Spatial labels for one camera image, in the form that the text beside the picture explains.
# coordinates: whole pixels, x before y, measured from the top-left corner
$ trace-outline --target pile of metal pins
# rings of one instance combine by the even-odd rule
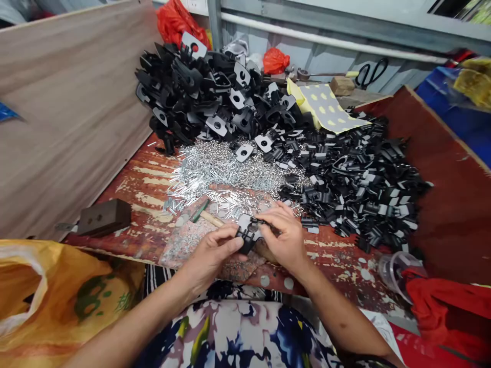
[[[259,154],[240,163],[228,143],[196,142],[194,146],[183,147],[178,157],[182,156],[181,165],[172,172],[173,185],[167,192],[169,200],[164,203],[164,212],[175,214],[206,195],[216,203],[218,211],[225,212],[225,218],[238,218],[242,213],[254,215],[262,206],[271,204],[264,196],[250,196],[248,189],[278,199],[277,192],[285,182],[285,175],[297,174],[302,178],[299,186],[309,183],[303,169],[280,169],[265,163]],[[233,190],[211,190],[210,185],[215,184],[231,186]],[[301,210],[296,203],[292,207],[296,212]]]

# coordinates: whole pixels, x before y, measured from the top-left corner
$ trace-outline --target white pipe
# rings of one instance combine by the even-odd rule
[[[319,35],[307,33],[307,32],[295,31],[295,30],[292,30],[290,28],[275,26],[273,24],[259,22],[257,20],[239,17],[237,15],[233,15],[233,14],[229,14],[229,13],[223,13],[222,12],[221,18],[223,20],[226,20],[226,21],[229,21],[232,23],[236,23],[239,25],[243,25],[246,27],[251,27],[251,28],[255,28],[255,29],[259,29],[259,30],[263,30],[263,31],[271,32],[271,33],[281,34],[284,36],[289,36],[289,37],[293,37],[293,38],[297,38],[297,39],[302,39],[305,41],[320,43],[320,44],[338,47],[338,48],[342,48],[342,49],[364,52],[367,54],[390,56],[390,57],[394,57],[397,59],[422,61],[422,62],[428,62],[428,63],[433,63],[433,64],[445,64],[447,62],[447,59],[441,58],[441,57],[430,56],[430,55],[425,55],[425,54],[417,54],[417,53],[411,53],[411,52],[399,51],[399,50],[393,50],[393,49],[386,49],[386,48],[364,45],[364,44],[359,44],[359,43],[350,42],[350,41],[343,41],[343,40],[339,40],[336,38],[319,36]]]

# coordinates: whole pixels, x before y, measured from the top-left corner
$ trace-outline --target scissors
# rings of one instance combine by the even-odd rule
[[[377,75],[377,70],[378,70],[378,67],[383,65],[383,69],[382,71]],[[361,87],[361,89],[363,90],[366,90],[367,87],[372,84],[373,82],[375,82],[378,78],[380,78],[380,76],[385,72],[385,70],[387,69],[387,67],[389,66],[389,59],[387,58],[382,58],[378,61],[377,65],[375,66],[375,68],[373,69],[373,73],[372,75],[370,76],[370,78],[368,79],[368,83],[365,83],[365,81],[367,80],[367,77],[368,77],[368,74],[370,73],[370,64],[369,63],[366,63],[365,65],[362,66],[362,68],[360,69],[360,74],[363,72],[363,70],[366,69],[365,71],[365,75],[363,76],[363,80],[362,82],[360,83],[358,78],[360,76],[360,74],[356,77],[356,79],[354,80],[356,82],[356,84],[358,86]]]

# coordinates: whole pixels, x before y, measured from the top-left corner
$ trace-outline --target worn red table surface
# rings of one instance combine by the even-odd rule
[[[169,179],[179,161],[156,152],[154,148],[158,143],[148,147],[155,141],[157,137],[152,134],[97,200],[119,198],[130,203],[131,226],[103,238],[68,235],[65,243],[140,262],[159,262],[179,217],[179,213],[177,216],[162,213]],[[354,237],[337,236],[330,226],[322,226],[318,235],[305,231],[308,254],[352,302],[372,311],[403,316],[404,302],[378,276],[377,254],[367,255],[354,245],[354,241]],[[305,294],[302,286],[284,268],[269,262],[259,266],[247,283]]]

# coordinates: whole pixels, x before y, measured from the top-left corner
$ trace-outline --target hammer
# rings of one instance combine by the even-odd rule
[[[297,70],[297,77],[298,80],[301,81],[306,81],[309,80],[310,77],[316,77],[316,76],[343,76],[346,78],[354,78],[357,77],[360,72],[346,72],[346,73],[314,73],[311,74],[305,69],[300,69],[298,68]]]
[[[203,217],[205,220],[215,225],[216,227],[222,227],[225,224],[222,220],[205,211],[209,203],[210,200],[207,199],[205,203],[194,212],[189,220],[193,223],[196,223],[200,217]],[[254,245],[254,250],[256,251],[256,253],[258,253],[260,256],[263,256],[271,263],[278,264],[275,256],[273,255],[273,253],[271,253],[267,245],[265,245],[264,241],[257,242],[256,245]]]

